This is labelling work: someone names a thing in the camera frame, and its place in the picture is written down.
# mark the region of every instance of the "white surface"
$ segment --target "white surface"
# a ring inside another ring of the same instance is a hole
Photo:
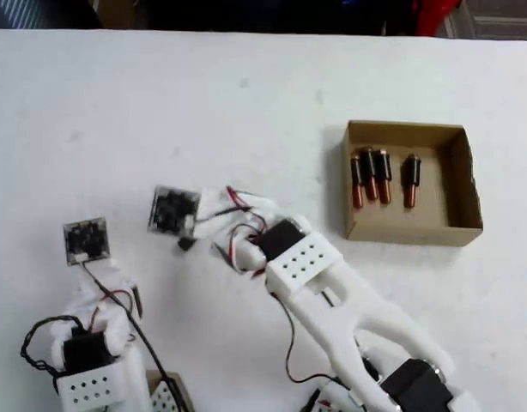
[[[484,234],[463,249],[343,240],[351,118],[463,124]],[[264,279],[146,233],[155,185],[227,183],[327,233],[452,355],[483,410],[527,411],[527,43],[56,31],[0,32],[0,409],[59,409],[19,349],[75,286],[61,225],[104,215],[143,327],[197,410],[298,410],[316,383],[288,382],[288,322]],[[326,370],[296,339],[293,373]]]

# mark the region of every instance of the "white robotic arm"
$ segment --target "white robotic arm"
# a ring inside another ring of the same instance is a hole
[[[444,382],[454,372],[450,356],[399,307],[379,296],[323,235],[312,230],[305,218],[278,221],[259,239],[240,238],[237,246],[237,256],[244,267],[256,269],[263,260],[267,262],[268,290],[292,312],[328,355],[332,369],[352,391],[353,410],[479,410],[469,394],[460,393],[456,388],[449,391],[445,386]],[[319,294],[325,289],[331,290],[340,300],[339,305],[329,310],[324,310],[318,302]],[[399,344],[412,360],[389,377],[383,375],[384,378],[377,382],[361,358],[354,339],[357,330],[368,330]],[[418,388],[407,394],[399,386],[412,384],[434,385],[437,400],[426,399],[429,394],[422,397],[423,402],[431,402],[429,409],[406,406],[419,396]]]

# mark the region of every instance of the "open cardboard box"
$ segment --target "open cardboard box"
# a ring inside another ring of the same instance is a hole
[[[347,237],[414,245],[463,246],[482,233],[479,196],[468,137],[462,126],[350,121],[344,137]],[[362,148],[385,148],[391,160],[391,203],[353,207],[350,158]],[[401,165],[421,158],[413,209],[404,207]]]

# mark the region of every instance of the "cable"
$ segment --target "cable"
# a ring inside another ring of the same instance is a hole
[[[290,355],[292,354],[292,347],[294,346],[294,338],[295,338],[294,321],[292,320],[292,317],[290,316],[290,313],[288,312],[287,307],[284,306],[284,303],[281,302],[281,300],[277,297],[277,295],[272,293],[271,296],[281,305],[282,310],[287,315],[288,322],[290,323],[290,330],[292,331],[292,338],[290,339],[290,345],[288,346],[287,358],[285,359],[285,363],[284,363],[285,368],[287,370],[288,378],[295,384],[303,384],[304,382],[307,382],[308,380],[312,380],[315,378],[327,378],[329,380],[334,380],[335,382],[337,382],[336,379],[332,378],[330,375],[327,375],[326,373],[314,373],[313,375],[308,376],[307,378],[303,378],[303,379],[296,379],[292,376],[292,373],[290,373],[290,366],[288,365],[288,363],[290,361]]]
[[[238,207],[250,207],[251,206],[245,202],[240,196],[239,193],[231,186],[226,186],[227,194],[231,198],[232,202],[235,203]],[[262,230],[267,230],[267,221],[259,215],[258,213],[252,212],[251,210],[248,210],[250,213],[252,213],[256,218],[258,218],[262,222]]]
[[[45,360],[34,360],[31,357],[31,355],[27,353],[27,348],[31,344],[34,334],[36,333],[38,328],[40,328],[41,326],[44,326],[45,324],[49,324],[51,322],[57,322],[57,321],[72,321],[72,322],[75,322],[76,326],[80,330],[85,330],[84,326],[82,325],[81,320],[77,318],[76,316],[61,315],[61,316],[53,316],[51,318],[46,318],[34,324],[33,328],[31,328],[31,330],[25,335],[25,339],[23,340],[23,344],[21,345],[21,351],[20,351],[20,356],[24,358],[29,365],[31,365],[35,369],[38,369],[39,371],[47,371],[53,377],[54,388],[56,388],[56,391],[58,391],[56,381],[58,378],[62,377],[64,373],[59,372],[55,367],[52,367],[51,365],[49,365]]]
[[[84,271],[92,278],[95,284],[98,285],[98,288],[100,288],[101,292],[103,292],[109,299],[111,299],[113,302],[115,302],[117,305],[121,306],[124,309],[124,311],[126,312],[126,316],[128,317],[128,320],[130,320],[130,323],[132,324],[137,334],[142,339],[143,343],[145,343],[147,350],[151,354],[151,357],[153,358],[153,361],[155,365],[157,366],[159,373],[161,374],[162,380],[164,380],[164,382],[167,384],[168,390],[170,391],[170,393],[172,394],[174,398],[174,402],[178,405],[179,411],[181,410],[187,411],[188,408],[187,408],[187,405],[185,404],[185,400],[181,396],[181,392],[178,388],[178,384],[176,383],[174,379],[168,378],[167,373],[164,370],[164,367],[162,366],[161,361],[159,360],[159,357],[157,356],[157,353],[155,353],[153,346],[151,346],[151,343],[149,343],[149,340],[143,333],[142,328],[140,328],[139,324],[137,324],[132,314],[126,310],[126,307],[117,298],[117,296],[115,296],[108,288],[106,288],[103,285],[103,283],[101,283],[98,280],[98,278],[95,277],[94,274],[86,267],[86,262],[81,262],[81,266],[84,269]]]
[[[326,294],[325,291],[321,292],[326,302],[329,304],[330,307],[334,307],[334,304],[332,303],[332,300],[330,300],[330,296]]]
[[[232,208],[220,210],[219,212],[215,212],[210,216],[204,217],[202,219],[197,219],[195,223],[204,223],[206,221],[210,221],[214,219],[215,217],[222,216],[222,215],[228,215],[233,212],[248,212],[250,209],[252,209],[252,206],[234,206]]]
[[[126,296],[128,296],[128,300],[130,301],[129,312],[132,313],[132,311],[134,310],[134,298],[132,298],[132,295],[129,294],[128,291],[124,289],[117,289],[117,290],[112,290],[111,293],[112,294],[125,294]],[[103,298],[100,299],[100,302],[102,302],[105,299],[109,299],[109,296],[104,296]],[[88,327],[88,332],[91,332],[92,329],[94,328],[95,317],[99,312],[100,312],[100,309],[99,307],[96,306],[96,308],[94,309],[94,313],[92,313],[92,317],[90,318],[90,325]]]
[[[252,229],[253,231],[255,231],[258,236],[260,234],[262,234],[261,231],[257,230],[254,226],[251,226],[251,225],[249,225],[247,223],[239,223],[237,226],[235,226],[231,230],[231,235],[229,236],[228,256],[229,256],[229,260],[231,261],[231,265],[233,266],[233,269],[235,269],[238,272],[241,272],[242,270],[239,269],[239,267],[237,266],[237,262],[235,261],[235,248],[234,248],[233,240],[235,238],[235,233],[237,232],[237,229],[239,229],[240,227],[248,227],[248,228]]]

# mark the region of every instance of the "black cap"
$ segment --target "black cap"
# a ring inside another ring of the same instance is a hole
[[[378,180],[391,180],[390,154],[382,148],[376,151],[375,159]]]
[[[404,181],[406,185],[420,185],[420,164],[421,159],[415,154],[410,154],[404,162]]]
[[[360,169],[359,156],[351,158],[351,179],[354,185],[363,185],[363,173]]]

